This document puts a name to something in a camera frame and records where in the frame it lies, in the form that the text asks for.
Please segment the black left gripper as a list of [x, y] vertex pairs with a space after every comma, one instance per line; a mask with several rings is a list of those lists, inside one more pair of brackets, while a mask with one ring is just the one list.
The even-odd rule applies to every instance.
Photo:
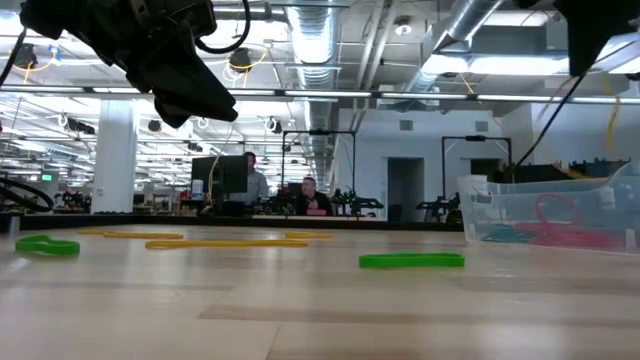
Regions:
[[188, 13], [194, 1], [27, 0], [21, 23], [51, 39], [66, 31], [109, 66], [154, 95], [162, 121], [180, 128], [193, 116], [234, 121], [235, 98], [196, 54]]

